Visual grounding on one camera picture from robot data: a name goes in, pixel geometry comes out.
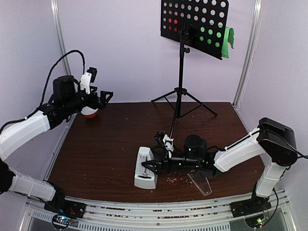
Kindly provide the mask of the white metronome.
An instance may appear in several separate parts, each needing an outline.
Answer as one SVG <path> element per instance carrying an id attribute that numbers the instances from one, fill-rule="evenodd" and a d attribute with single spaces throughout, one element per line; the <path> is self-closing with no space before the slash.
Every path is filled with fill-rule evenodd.
<path id="1" fill-rule="evenodd" d="M 146 190 L 156 189 L 158 176 L 151 170 L 142 166 L 142 162 L 154 160 L 154 155 L 149 147 L 141 146 L 138 150 L 134 186 Z"/>

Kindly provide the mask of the clear metronome cover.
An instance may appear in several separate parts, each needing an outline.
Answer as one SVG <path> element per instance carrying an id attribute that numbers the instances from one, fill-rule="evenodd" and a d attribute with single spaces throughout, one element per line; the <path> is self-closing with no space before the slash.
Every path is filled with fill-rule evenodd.
<path id="1" fill-rule="evenodd" d="M 207 196 L 212 193 L 211 186 L 206 177 L 202 176 L 198 172 L 187 173 L 187 176 L 203 196 Z"/>

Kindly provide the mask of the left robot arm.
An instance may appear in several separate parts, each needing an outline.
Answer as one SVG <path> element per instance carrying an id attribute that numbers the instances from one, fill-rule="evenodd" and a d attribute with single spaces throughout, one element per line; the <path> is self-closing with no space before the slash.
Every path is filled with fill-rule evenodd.
<path id="1" fill-rule="evenodd" d="M 69 202 L 58 186 L 47 181 L 34 179 L 10 168 L 5 160 L 17 149 L 38 135 L 52 130 L 70 116 L 81 112 L 94 117 L 98 110 L 106 108 L 113 96 L 111 91 L 97 93 L 95 75 L 86 72 L 77 81 L 72 75 L 58 77 L 53 81 L 53 94 L 49 101 L 39 106 L 31 116 L 15 122 L 0 132 L 0 191 L 11 191 L 37 197 L 55 209 L 59 214 L 69 210 Z"/>

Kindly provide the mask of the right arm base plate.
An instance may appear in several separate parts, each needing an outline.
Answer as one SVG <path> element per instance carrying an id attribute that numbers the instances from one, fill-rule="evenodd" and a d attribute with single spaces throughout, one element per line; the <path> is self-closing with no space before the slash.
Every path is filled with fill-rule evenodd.
<path id="1" fill-rule="evenodd" d="M 264 208 L 272 208 L 270 201 L 253 201 L 251 199 L 233 202 L 230 207 L 234 218 L 262 212 Z"/>

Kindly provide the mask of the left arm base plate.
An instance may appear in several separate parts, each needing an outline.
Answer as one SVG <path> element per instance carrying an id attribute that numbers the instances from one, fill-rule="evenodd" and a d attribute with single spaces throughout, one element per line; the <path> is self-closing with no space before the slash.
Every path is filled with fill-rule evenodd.
<path id="1" fill-rule="evenodd" d="M 86 204 L 65 200 L 64 205 L 62 207 L 59 207 L 52 204 L 51 202 L 47 202 L 44 205 L 44 209 L 75 219 L 83 218 L 84 212 L 86 210 Z"/>

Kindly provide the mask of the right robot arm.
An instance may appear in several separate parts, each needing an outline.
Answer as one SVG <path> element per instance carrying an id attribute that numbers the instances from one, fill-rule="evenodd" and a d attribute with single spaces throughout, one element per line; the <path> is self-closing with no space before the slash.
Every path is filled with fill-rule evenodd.
<path id="1" fill-rule="evenodd" d="M 189 135 L 182 150 L 174 146 L 173 138 L 158 132 L 157 146 L 140 147 L 135 170 L 146 176 L 148 172 L 159 176 L 172 165 L 192 166 L 207 178 L 215 178 L 235 166 L 256 156 L 266 154 L 269 162 L 254 184 L 250 199 L 242 202 L 250 212 L 257 212 L 266 203 L 284 172 L 298 160 L 295 132 L 292 128 L 264 117 L 246 136 L 224 148 L 208 146 L 198 135 Z"/>

